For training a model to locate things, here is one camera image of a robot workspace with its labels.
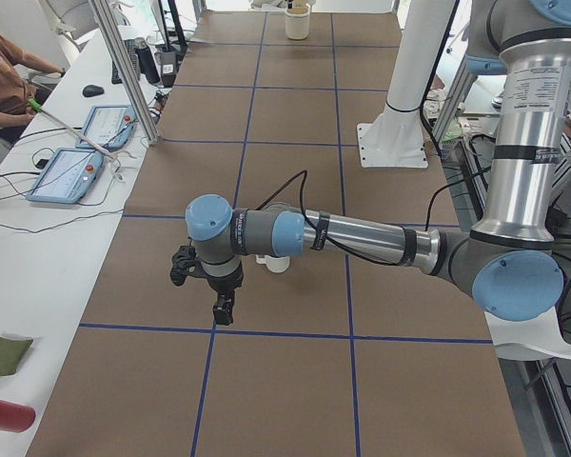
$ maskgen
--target white table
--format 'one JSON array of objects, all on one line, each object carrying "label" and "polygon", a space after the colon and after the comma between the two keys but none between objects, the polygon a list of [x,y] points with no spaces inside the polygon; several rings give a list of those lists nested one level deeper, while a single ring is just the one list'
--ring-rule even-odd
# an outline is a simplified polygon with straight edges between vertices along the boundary
[{"label": "white table", "polygon": [[[137,36],[131,28],[123,28],[122,34],[123,38]],[[110,76],[111,59],[98,32],[53,92],[45,108],[69,125],[82,127],[92,106],[129,103],[123,85],[112,85]],[[106,93],[84,98],[81,91],[87,84],[101,86]],[[140,85],[147,101],[150,101],[156,88],[149,85],[144,76]],[[43,115],[37,115],[26,133],[57,127]],[[126,182],[115,182],[101,206],[33,205],[17,196],[0,201],[0,223],[41,229],[76,217],[121,209],[146,153],[148,144],[143,141],[143,136],[141,126],[136,126],[126,149],[137,159],[124,157],[121,160]],[[23,139],[2,163],[0,173],[37,171],[31,162],[35,151],[42,147],[74,147],[74,144],[73,135],[61,132]],[[35,176],[10,177],[20,190],[29,189],[33,179]],[[110,173],[104,170],[83,202],[93,204],[102,201],[110,181]],[[8,183],[0,179],[0,197],[12,194],[14,192]],[[0,377],[0,399],[32,406],[37,413],[34,425],[25,432],[0,431],[0,457],[26,454],[120,218],[120,213],[103,215],[39,234],[0,228],[0,335],[34,339],[18,372],[13,376]]]}]

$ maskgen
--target white wall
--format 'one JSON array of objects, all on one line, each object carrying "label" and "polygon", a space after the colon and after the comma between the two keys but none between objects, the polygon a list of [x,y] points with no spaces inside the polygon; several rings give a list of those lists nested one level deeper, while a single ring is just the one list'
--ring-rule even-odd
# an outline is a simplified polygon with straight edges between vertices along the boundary
[{"label": "white wall", "polygon": [[0,0],[0,33],[59,67],[69,67],[37,0]]}]

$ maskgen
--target red cylinder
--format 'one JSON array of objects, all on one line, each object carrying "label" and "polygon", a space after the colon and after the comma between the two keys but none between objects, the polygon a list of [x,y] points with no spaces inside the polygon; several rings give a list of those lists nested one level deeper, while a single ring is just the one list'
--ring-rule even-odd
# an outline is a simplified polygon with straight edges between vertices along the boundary
[{"label": "red cylinder", "polygon": [[24,431],[31,427],[35,419],[33,408],[0,400],[0,430]]}]

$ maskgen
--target person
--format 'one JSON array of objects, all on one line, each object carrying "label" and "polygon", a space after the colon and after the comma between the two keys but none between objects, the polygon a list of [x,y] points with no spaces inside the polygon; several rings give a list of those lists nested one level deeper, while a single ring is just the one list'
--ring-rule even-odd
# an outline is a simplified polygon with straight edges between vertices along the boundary
[{"label": "person", "polygon": [[62,76],[65,73],[63,68],[22,50],[0,35],[0,137],[10,143],[21,136],[34,116],[28,99],[35,98],[42,104],[49,97],[48,89],[37,88],[19,76],[14,68],[18,64],[44,73],[60,73]]}]

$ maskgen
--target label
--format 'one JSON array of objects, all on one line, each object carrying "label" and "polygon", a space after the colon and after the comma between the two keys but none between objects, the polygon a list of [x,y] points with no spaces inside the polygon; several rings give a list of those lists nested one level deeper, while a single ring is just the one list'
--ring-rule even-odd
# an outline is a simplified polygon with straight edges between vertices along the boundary
[{"label": "label", "polygon": [[564,116],[568,86],[562,82],[570,77],[571,69],[564,67],[540,67],[510,73],[505,84],[502,112],[554,112]]}]

